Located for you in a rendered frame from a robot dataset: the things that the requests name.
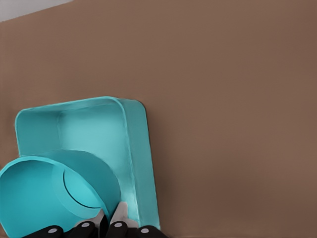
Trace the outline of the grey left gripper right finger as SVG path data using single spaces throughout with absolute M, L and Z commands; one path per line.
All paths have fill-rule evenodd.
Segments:
M 119 202 L 112 218 L 106 238 L 137 238 L 137 221 L 128 218 L 128 204 Z

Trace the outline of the turquoise rectangular box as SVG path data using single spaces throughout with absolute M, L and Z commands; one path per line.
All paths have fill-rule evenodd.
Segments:
M 97 97 L 21 110 L 15 119 L 19 155 L 84 151 L 117 177 L 129 218 L 159 227 L 159 212 L 144 105 Z

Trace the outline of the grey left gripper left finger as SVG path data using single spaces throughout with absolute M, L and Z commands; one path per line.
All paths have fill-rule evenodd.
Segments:
M 106 238 L 108 219 L 101 209 L 95 217 L 80 221 L 66 232 L 66 238 Z

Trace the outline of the turquoise bowl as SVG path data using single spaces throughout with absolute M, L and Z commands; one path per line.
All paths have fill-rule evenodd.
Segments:
M 10 238 L 51 225 L 68 231 L 100 211 L 110 218 L 120 199 L 112 169 L 88 152 L 23 156 L 0 170 L 0 223 Z

